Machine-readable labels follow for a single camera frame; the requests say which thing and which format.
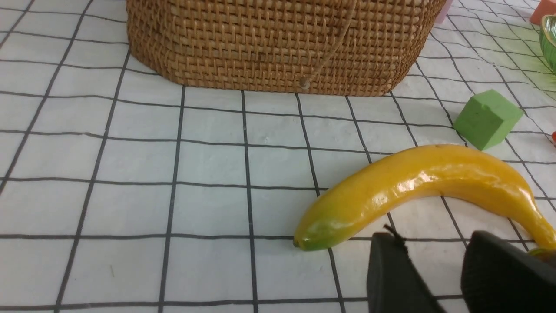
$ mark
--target grid tablecloth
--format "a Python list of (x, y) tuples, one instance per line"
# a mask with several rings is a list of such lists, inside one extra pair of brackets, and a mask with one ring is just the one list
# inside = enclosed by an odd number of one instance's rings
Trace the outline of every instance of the grid tablecloth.
[(391, 223), (448, 312), (465, 245), (516, 223), (451, 198), (407, 203), (331, 250), (291, 235), (326, 188), (451, 124), (496, 89), (524, 116), (487, 153), (556, 225), (556, 81), (528, 17), (538, 1), (455, 0), (383, 97), (175, 85), (128, 52), (122, 0), (0, 0), (0, 311), (368, 311), (370, 236)]

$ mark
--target green cube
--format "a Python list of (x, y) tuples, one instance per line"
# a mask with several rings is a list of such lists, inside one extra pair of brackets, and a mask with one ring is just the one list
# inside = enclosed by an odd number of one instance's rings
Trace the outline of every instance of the green cube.
[(454, 129), (479, 150), (501, 143), (523, 111), (494, 89), (472, 96), (454, 123)]

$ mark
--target wicker basket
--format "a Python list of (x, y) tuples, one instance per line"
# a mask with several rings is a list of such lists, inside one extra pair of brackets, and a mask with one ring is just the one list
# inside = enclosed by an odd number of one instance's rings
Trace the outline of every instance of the wicker basket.
[(445, 0), (126, 0), (132, 55), (177, 84), (379, 96)]

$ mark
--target yellow banana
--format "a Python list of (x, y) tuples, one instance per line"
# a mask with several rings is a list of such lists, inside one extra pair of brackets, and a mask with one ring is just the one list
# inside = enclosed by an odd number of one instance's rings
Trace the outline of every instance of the yellow banana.
[(516, 170), (487, 153), (450, 144), (389, 155), (327, 190), (302, 217), (294, 246), (304, 251), (330, 248), (404, 202), (440, 195), (508, 217), (539, 247), (556, 248), (556, 231)]

